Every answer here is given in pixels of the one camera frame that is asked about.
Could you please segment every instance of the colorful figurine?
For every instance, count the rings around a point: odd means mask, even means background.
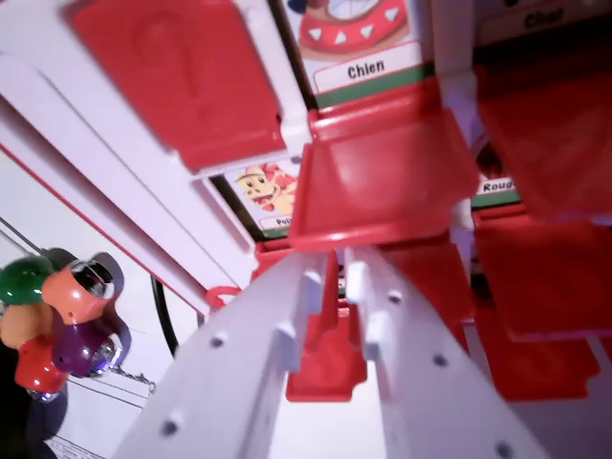
[[[57,368],[87,377],[115,365],[120,341],[102,319],[114,294],[113,276],[95,260],[75,261],[45,281],[42,297],[65,325],[53,349]]]

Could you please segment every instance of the green ball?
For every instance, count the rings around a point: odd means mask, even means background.
[[[54,272],[44,256],[19,258],[0,271],[0,301],[7,304],[30,304],[41,301],[42,284]]]

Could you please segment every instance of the black cable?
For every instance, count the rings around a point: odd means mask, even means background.
[[[164,285],[153,275],[151,275],[151,286],[153,287],[155,309],[157,309],[157,316],[160,319],[160,324],[162,325],[165,342],[168,345],[168,349],[170,349],[170,354],[172,354],[172,357],[174,357],[174,353],[179,347],[179,341],[177,341],[176,335],[174,334],[174,328],[172,328],[172,321],[170,320],[168,307],[165,304]]]

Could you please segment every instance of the red plastic flap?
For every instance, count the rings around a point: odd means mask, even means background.
[[[608,358],[612,361],[612,338],[601,339],[601,345]]]
[[[499,394],[508,402],[580,399],[600,367],[586,340],[513,342],[495,309],[476,309],[476,328]]]
[[[481,224],[475,237],[497,310],[513,339],[569,339],[612,330],[607,228],[544,224],[519,215]]]
[[[610,81],[612,71],[593,71],[513,91],[501,86],[480,99],[491,143],[533,215],[612,212]]]
[[[72,23],[191,170],[285,147],[272,87],[230,0],[98,0]]]
[[[416,86],[314,123],[289,233],[295,248],[326,251],[447,230],[451,208],[476,190],[477,170],[437,85]]]
[[[471,289],[457,247],[447,237],[382,246],[386,257],[429,300],[451,329],[473,318]]]
[[[357,306],[340,305],[334,305],[338,326],[320,336],[315,352],[304,350],[299,373],[289,375],[290,402],[348,402],[355,386],[367,379]],[[317,322],[318,317],[312,316],[309,334]]]

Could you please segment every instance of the cartoon illustration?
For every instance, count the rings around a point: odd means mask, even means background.
[[[297,178],[289,175],[277,164],[261,164],[247,167],[236,178],[236,184],[260,208],[282,215],[294,212]]]
[[[289,0],[302,14],[302,57],[338,61],[389,48],[409,33],[405,0]]]

